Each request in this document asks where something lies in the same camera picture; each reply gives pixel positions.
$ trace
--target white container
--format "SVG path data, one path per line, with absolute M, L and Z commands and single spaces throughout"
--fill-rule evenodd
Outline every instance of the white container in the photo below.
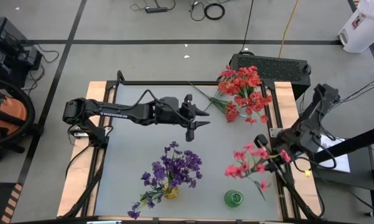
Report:
M 361 53 L 374 43 L 374 0 L 361 0 L 342 30 L 337 34 L 350 53 Z

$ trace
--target gray floor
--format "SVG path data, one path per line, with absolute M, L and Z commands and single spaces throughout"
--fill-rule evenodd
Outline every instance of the gray floor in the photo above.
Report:
M 69 36 L 81 0 L 1 1 L 0 16 L 7 16 L 28 39 L 62 39 Z M 88 0 L 75 39 L 243 39 L 248 17 L 247 0 L 226 3 L 219 21 L 194 22 L 187 1 L 177 1 L 174 11 L 147 15 L 129 6 L 142 1 Z M 172 1 L 161 0 L 170 6 Z M 259 0 L 253 6 L 248 39 L 281 40 L 293 0 Z M 352 14 L 347 0 L 300 0 L 289 28 L 288 40 L 335 40 L 335 35 Z M 43 45 L 62 52 L 64 45 Z M 65 102 L 84 97 L 90 81 L 114 80 L 122 70 L 127 80 L 214 80 L 241 45 L 72 45 L 39 141 L 13 221 L 55 218 L 72 147 L 68 126 L 61 121 Z M 256 55 L 277 57 L 279 45 L 247 45 Z M 348 54 L 340 46 L 287 45 L 283 57 L 307 60 L 312 66 L 312 88 L 329 83 L 342 97 L 374 79 L 374 59 L 369 50 Z M 46 65 L 46 75 L 31 94 L 40 114 L 58 61 Z M 374 128 L 374 90 L 332 110 L 324 126 L 341 137 Z M 16 181 L 25 154 L 11 154 L 0 163 L 0 182 Z M 363 217 L 369 211 L 346 192 L 346 187 L 317 183 L 326 204 L 325 217 L 356 223 L 374 223 Z M 367 202 L 369 192 L 353 189 Z

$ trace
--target yellow vase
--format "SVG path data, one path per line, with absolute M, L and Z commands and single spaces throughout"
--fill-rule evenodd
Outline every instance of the yellow vase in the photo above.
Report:
M 167 189 L 169 187 L 169 183 L 166 183 L 164 185 L 164 189 Z M 173 188 L 170 193 L 164 194 L 163 196 L 167 199 L 174 199 L 179 194 L 179 187 Z

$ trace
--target green leaf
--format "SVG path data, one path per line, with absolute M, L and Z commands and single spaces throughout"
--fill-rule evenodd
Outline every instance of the green leaf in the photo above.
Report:
M 263 197 L 264 201 L 266 201 L 266 198 L 264 197 L 263 191 L 261 190 L 260 183 L 255 181 L 255 180 L 253 182 L 255 183 L 255 185 L 256 185 L 257 189 L 259 190 L 261 196 Z

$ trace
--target green cup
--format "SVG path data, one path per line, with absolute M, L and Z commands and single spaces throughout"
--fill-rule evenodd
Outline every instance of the green cup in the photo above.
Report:
M 224 202 L 231 208 L 238 207 L 243 202 L 243 195 L 236 190 L 229 190 L 224 195 Z

